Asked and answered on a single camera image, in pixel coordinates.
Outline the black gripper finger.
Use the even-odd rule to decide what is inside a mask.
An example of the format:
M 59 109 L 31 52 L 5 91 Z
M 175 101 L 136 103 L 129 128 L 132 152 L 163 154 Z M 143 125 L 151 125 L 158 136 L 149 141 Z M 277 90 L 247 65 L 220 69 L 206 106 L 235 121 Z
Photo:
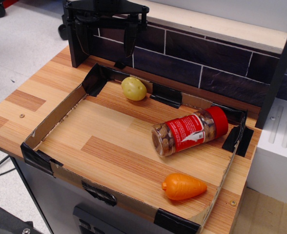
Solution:
M 76 19 L 75 29 L 76 29 L 76 35 L 79 40 L 79 44 L 81 46 L 82 51 L 85 54 L 89 55 L 88 30 L 87 30 L 86 24 Z
M 123 44 L 126 58 L 133 55 L 135 49 L 135 42 L 137 38 L 137 32 L 138 32 L 138 25 L 136 23 L 130 23 L 125 28 Z

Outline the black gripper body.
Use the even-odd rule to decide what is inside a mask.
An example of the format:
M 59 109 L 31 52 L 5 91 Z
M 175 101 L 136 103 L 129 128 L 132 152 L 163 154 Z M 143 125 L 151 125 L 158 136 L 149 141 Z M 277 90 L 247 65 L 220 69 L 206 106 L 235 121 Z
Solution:
M 84 27 L 147 29 L 149 8 L 128 0 L 74 0 L 63 4 L 64 24 L 73 29 Z

